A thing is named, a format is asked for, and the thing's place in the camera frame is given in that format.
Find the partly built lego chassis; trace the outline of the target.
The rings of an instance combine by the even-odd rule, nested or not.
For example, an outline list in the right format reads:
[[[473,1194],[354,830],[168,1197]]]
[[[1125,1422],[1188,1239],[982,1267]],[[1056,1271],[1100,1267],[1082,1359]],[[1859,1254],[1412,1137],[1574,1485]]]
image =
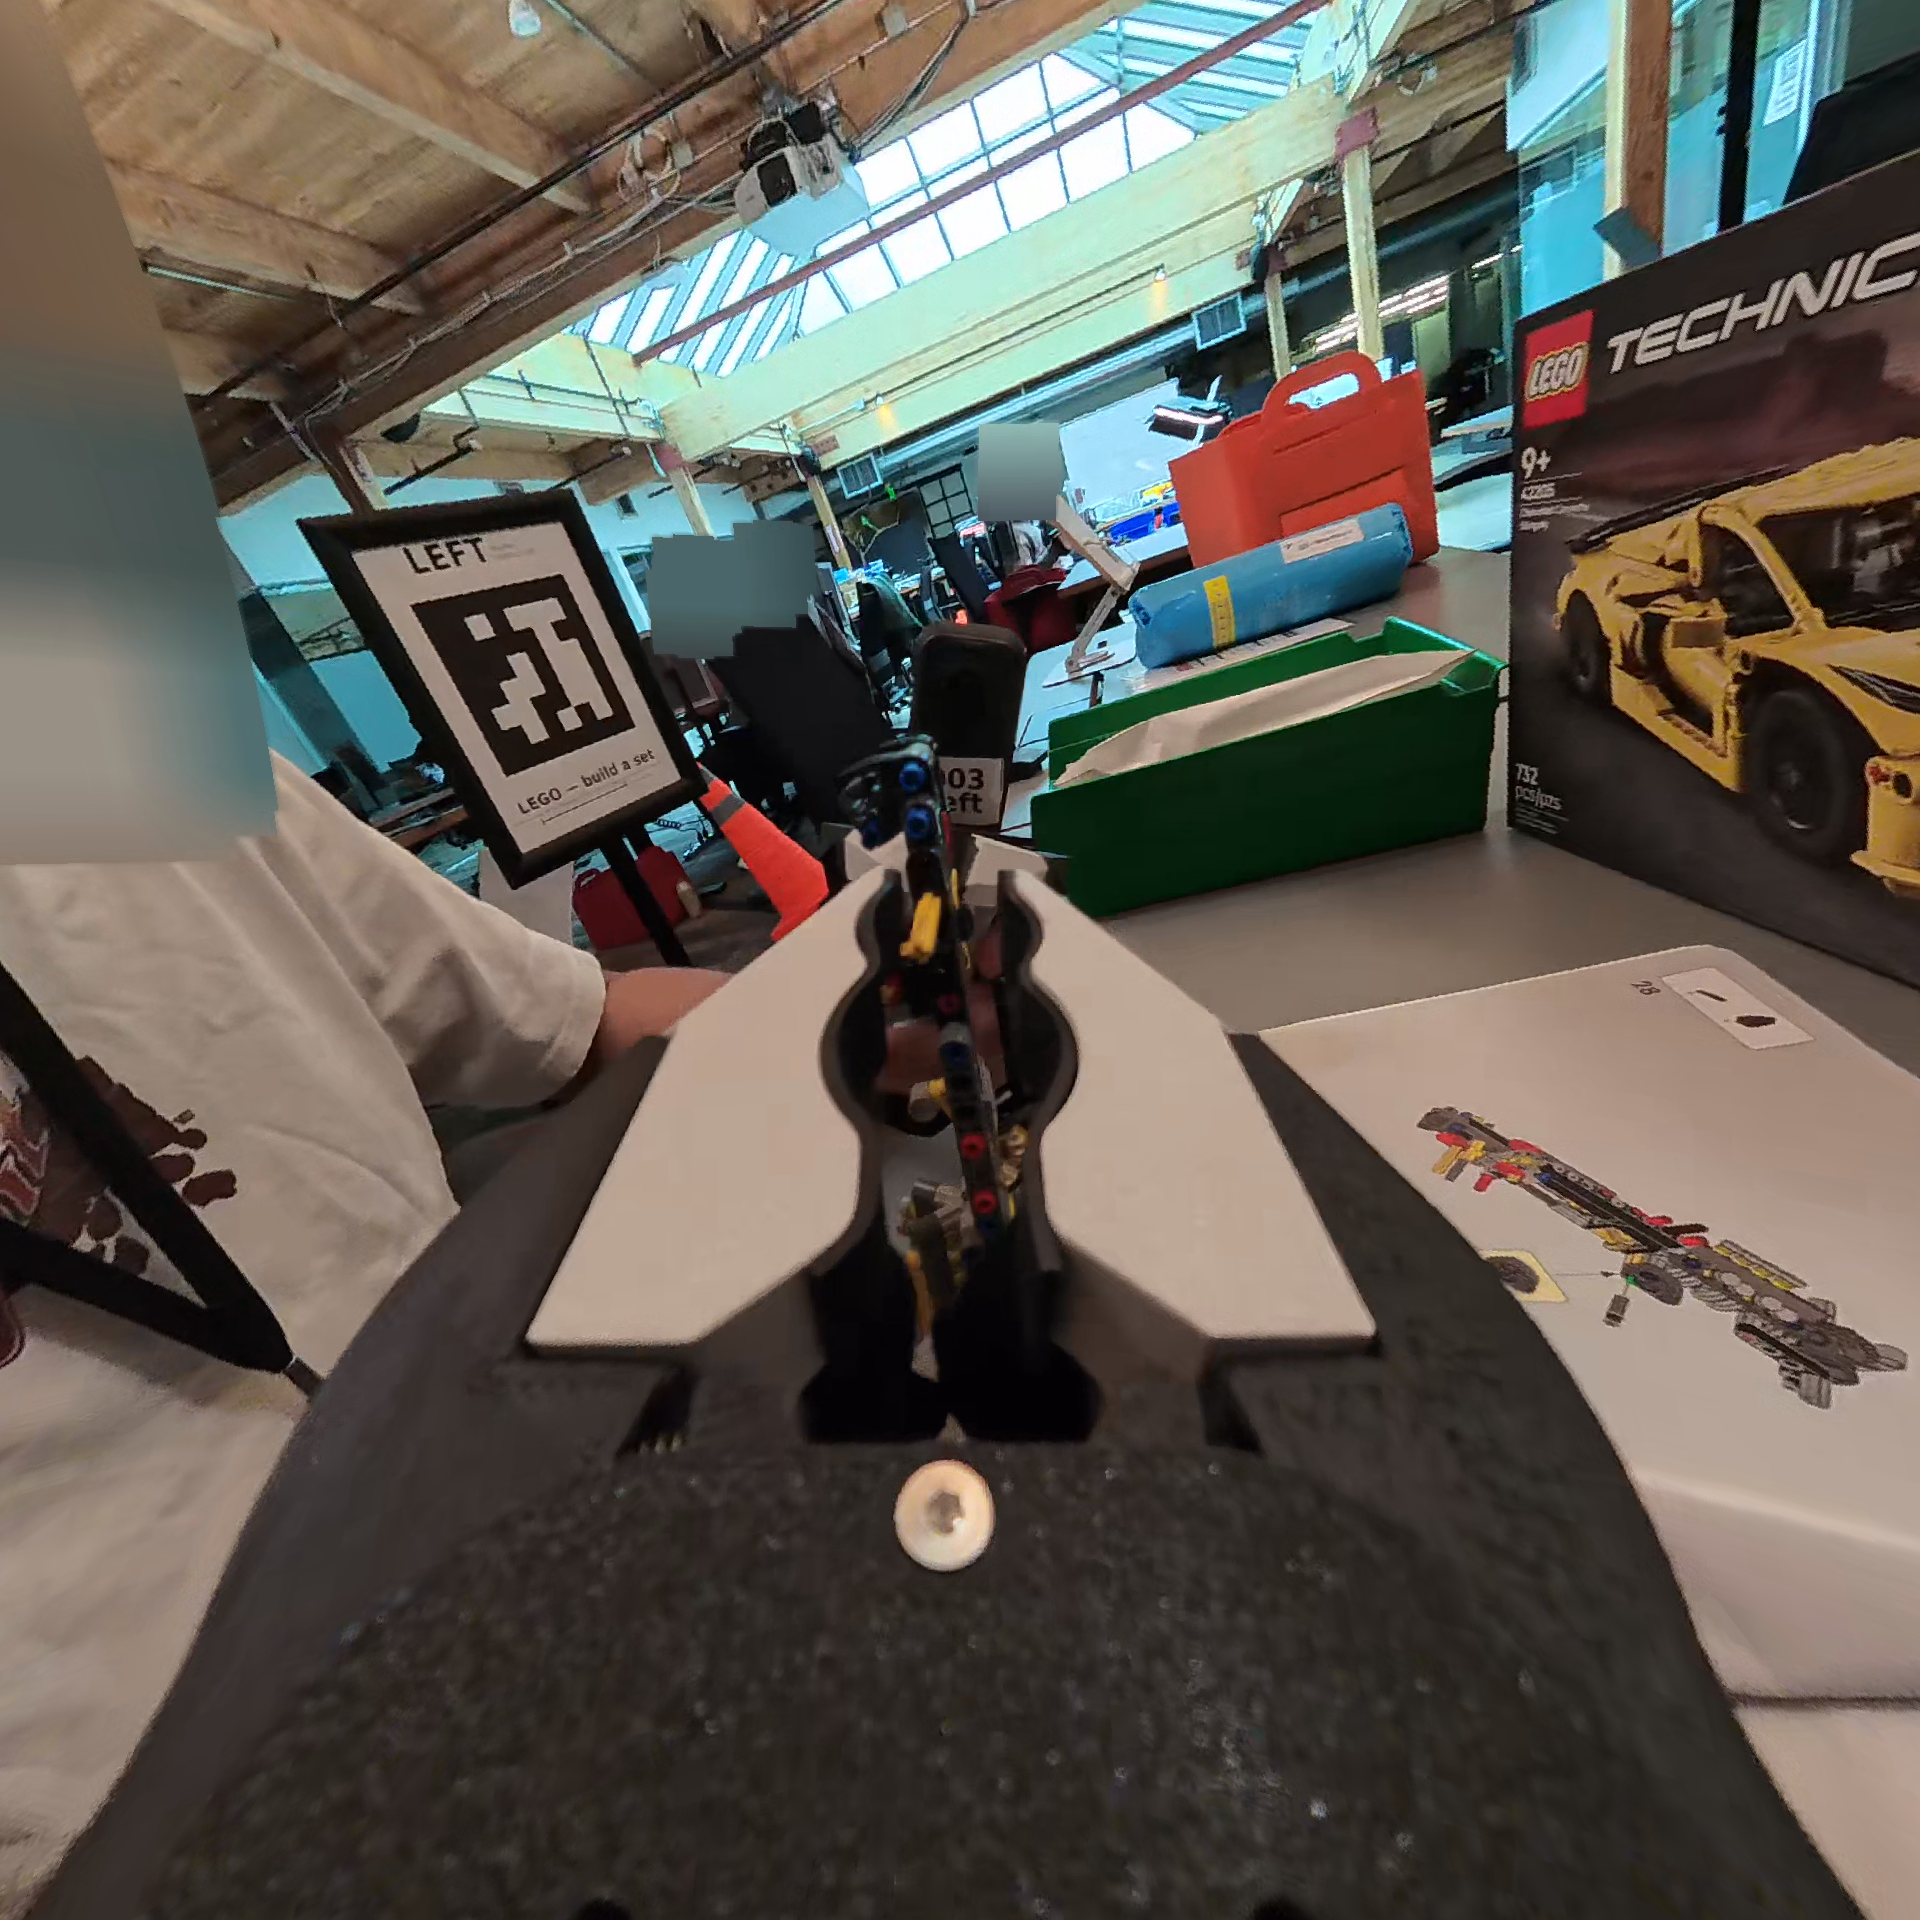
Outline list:
[[[869,1095],[902,1153],[884,1173],[889,1234],[914,1291],[921,1373],[932,1330],[1012,1230],[1029,1142],[1032,1095],[1009,1062],[997,912],[970,901],[970,832],[954,829],[925,737],[905,737],[848,768],[850,830],[875,848],[900,832],[905,878],[880,904],[878,1003],[883,1034],[905,1018],[942,1023],[947,1075],[909,1098]],[[1000,1002],[1009,1086],[994,1093],[971,1049],[970,989],[988,979]]]

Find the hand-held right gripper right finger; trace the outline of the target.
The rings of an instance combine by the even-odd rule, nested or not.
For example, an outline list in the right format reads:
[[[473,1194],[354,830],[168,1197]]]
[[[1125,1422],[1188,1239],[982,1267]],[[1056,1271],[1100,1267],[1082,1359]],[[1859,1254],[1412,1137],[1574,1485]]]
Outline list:
[[[997,882],[1000,1048],[1024,1157],[1006,1245],[948,1307],[948,1414],[1082,1443],[1134,1389],[1377,1343],[1228,1029],[1043,878]]]

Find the orange traffic cone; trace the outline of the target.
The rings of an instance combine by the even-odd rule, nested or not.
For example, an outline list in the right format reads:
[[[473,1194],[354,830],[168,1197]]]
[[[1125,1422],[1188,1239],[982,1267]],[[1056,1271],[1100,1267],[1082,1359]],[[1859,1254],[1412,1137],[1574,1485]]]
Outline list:
[[[739,864],[774,911],[774,944],[804,927],[832,896],[822,862],[745,802],[729,783],[700,766],[702,810],[737,853]]]

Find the white paper bag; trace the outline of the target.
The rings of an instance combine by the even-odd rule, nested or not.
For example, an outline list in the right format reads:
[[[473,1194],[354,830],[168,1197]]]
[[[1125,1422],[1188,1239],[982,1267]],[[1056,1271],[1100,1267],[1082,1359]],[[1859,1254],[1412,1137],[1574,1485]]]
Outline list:
[[[1256,737],[1272,737],[1309,722],[1437,687],[1468,667],[1499,664],[1476,651],[1425,650],[1411,657],[1366,657],[1336,664],[1298,680],[1272,681],[1206,705],[1162,711],[1094,744],[1059,775],[1054,790],[1131,775]]]

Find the orange carry case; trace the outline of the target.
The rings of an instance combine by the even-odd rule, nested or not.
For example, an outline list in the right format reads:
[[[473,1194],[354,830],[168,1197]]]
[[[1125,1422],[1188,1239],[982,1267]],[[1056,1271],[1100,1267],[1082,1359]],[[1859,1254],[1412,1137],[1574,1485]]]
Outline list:
[[[1265,406],[1168,466],[1188,565],[1396,505],[1412,558],[1440,549],[1425,381],[1362,352],[1297,368]]]

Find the wooden board desk stand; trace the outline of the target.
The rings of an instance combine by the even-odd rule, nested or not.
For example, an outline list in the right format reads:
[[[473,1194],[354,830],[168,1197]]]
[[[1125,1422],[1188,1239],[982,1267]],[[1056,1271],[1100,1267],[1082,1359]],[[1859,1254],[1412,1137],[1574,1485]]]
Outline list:
[[[1068,499],[1056,495],[1051,527],[1059,546],[1073,558],[1073,565],[1059,584],[1059,601],[1066,609],[1076,609],[1080,601],[1069,589],[1082,590],[1097,585],[1097,597],[1083,613],[1075,616],[1075,634],[1068,657],[1064,662],[1061,683],[1076,683],[1090,680],[1097,671],[1116,666],[1116,643],[1106,639],[1108,623],[1121,613],[1131,597],[1139,578],[1139,565],[1130,563],[1112,541],[1106,541]]]

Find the lego instruction booklet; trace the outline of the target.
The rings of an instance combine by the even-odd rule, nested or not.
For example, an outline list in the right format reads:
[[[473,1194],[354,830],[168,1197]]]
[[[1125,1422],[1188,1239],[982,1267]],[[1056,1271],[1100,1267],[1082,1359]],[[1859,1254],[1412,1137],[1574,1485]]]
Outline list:
[[[1915,1915],[1915,1075],[1713,946],[1261,1040],[1518,1294],[1790,1809]]]

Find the lego set box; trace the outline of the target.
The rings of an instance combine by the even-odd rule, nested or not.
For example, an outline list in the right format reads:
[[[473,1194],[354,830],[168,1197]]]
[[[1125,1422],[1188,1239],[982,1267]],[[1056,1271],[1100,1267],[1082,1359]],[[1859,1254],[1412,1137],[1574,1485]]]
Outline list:
[[[1912,989],[1915,253],[1806,203],[1524,323],[1505,800]]]

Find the green plastic bin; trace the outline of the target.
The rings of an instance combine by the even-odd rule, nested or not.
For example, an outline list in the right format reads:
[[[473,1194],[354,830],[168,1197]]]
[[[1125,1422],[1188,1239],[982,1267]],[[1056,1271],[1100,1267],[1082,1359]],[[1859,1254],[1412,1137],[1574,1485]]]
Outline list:
[[[1092,745],[1134,722],[1366,657],[1476,651],[1392,617],[1380,634],[1323,632],[1257,646],[1050,726],[1032,800],[1037,851],[1068,862],[1068,896],[1094,920],[1481,832],[1505,664],[1131,775],[1059,786]]]

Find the person's left forearm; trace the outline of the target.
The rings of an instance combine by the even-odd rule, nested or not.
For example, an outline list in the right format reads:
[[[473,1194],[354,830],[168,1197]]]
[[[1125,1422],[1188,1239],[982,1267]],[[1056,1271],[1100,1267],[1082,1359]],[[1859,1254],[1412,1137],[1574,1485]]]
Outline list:
[[[707,968],[605,973],[604,1011],[582,1062],[582,1077],[600,1075],[644,1040],[666,1038],[729,981],[729,975]]]

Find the blue wrapped roll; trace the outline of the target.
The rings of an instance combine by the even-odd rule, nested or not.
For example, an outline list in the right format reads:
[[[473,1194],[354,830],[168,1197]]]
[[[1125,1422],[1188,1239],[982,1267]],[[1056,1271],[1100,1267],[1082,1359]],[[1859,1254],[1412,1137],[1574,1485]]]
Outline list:
[[[1346,616],[1394,594],[1411,563],[1408,520],[1388,502],[1192,568],[1134,592],[1136,659],[1144,667],[1185,666]]]

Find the framed marker placard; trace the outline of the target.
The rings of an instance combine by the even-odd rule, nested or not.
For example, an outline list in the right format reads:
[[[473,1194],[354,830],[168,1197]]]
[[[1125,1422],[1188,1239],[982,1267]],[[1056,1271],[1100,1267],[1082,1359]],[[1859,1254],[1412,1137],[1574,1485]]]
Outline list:
[[[577,495],[306,517],[300,533],[508,882],[707,792]]]

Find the person's left hand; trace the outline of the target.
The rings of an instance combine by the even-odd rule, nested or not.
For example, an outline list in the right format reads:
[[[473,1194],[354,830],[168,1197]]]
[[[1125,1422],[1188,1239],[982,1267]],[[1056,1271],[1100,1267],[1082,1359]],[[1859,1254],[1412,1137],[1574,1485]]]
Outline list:
[[[966,995],[966,1023],[971,1029],[971,1049],[980,1070],[990,1077],[993,1091],[1000,1095],[1009,1086],[1000,1002],[994,984],[979,979]],[[878,1077],[878,1093],[886,1098],[909,1098],[914,1089],[931,1085],[947,1075],[942,1056],[942,1023],[925,1016],[913,1016],[886,1026],[886,1051]]]

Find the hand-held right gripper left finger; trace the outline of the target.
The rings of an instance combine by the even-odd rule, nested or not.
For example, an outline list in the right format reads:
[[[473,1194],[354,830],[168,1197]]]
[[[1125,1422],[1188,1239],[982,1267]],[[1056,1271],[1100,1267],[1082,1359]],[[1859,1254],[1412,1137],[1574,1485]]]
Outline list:
[[[816,1443],[944,1430],[880,1206],[880,937],[902,901],[896,872],[856,878],[675,1026],[524,1336],[533,1355],[756,1389]]]

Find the white ceiling projector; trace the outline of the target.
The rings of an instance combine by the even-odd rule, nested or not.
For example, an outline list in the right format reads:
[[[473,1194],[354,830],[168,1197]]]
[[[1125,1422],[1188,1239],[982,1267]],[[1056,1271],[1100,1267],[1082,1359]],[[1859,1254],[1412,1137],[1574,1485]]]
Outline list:
[[[763,117],[739,146],[737,217],[755,226],[794,203],[813,203],[848,176],[832,109],[803,102]]]

